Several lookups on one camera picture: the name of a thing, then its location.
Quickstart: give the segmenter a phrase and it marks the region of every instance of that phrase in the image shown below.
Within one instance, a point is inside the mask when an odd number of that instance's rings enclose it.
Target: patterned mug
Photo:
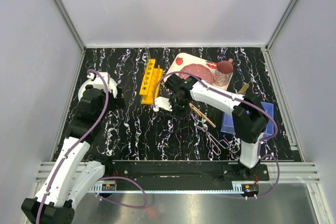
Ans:
[[[217,64],[214,74],[214,83],[218,86],[228,85],[233,74],[233,59],[222,60]]]

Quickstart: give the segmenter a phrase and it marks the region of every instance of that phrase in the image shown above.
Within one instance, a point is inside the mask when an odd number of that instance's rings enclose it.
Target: metal floor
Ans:
[[[261,193],[270,189],[270,185],[260,186]],[[115,194],[110,198],[143,204],[141,194]],[[131,209],[86,194],[72,224],[318,223],[304,184],[280,184],[270,196],[249,201],[214,194],[150,194],[149,205],[147,209]]]

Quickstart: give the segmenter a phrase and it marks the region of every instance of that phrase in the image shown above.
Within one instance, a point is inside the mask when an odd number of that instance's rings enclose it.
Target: yellow holder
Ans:
[[[142,95],[141,103],[142,104],[153,104],[153,92],[156,84],[162,77],[163,69],[158,66],[154,68],[155,59],[149,60],[145,75],[142,79],[141,88],[139,94]],[[155,93],[155,98],[159,95],[160,85],[158,85]]]

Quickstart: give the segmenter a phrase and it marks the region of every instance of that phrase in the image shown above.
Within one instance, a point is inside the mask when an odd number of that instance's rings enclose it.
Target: blue basket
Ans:
[[[274,105],[273,103],[268,102],[261,102],[261,105],[264,107],[264,110],[272,117],[274,118]],[[221,132],[235,133],[235,128],[233,126],[233,119],[232,116],[223,113],[223,121],[222,121],[222,128],[220,130]],[[266,126],[266,130],[264,132],[264,136],[271,136],[274,133],[274,126],[271,121],[268,122]]]

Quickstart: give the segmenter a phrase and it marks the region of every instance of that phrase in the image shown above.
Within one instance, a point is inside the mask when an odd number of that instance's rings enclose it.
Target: marble tabletop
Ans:
[[[261,101],[273,103],[274,118],[279,133],[261,148],[261,155],[273,152],[279,160],[292,160],[292,153],[284,123],[260,48],[150,48],[164,73],[180,52],[213,62],[234,59],[234,73],[228,91],[238,92],[244,82]],[[60,144],[54,154],[56,160],[64,140],[64,132],[78,105],[77,93],[86,81],[86,71],[93,68],[107,71],[124,90],[127,107],[110,111],[102,121],[102,129],[89,152],[112,155],[114,160],[235,160],[240,155],[240,140],[220,132],[223,113],[202,103],[194,103],[216,125],[211,127],[190,113],[179,118],[169,112],[154,113],[151,105],[141,104],[141,86],[147,55],[144,48],[87,49],[78,76]],[[161,86],[160,95],[169,97]]]

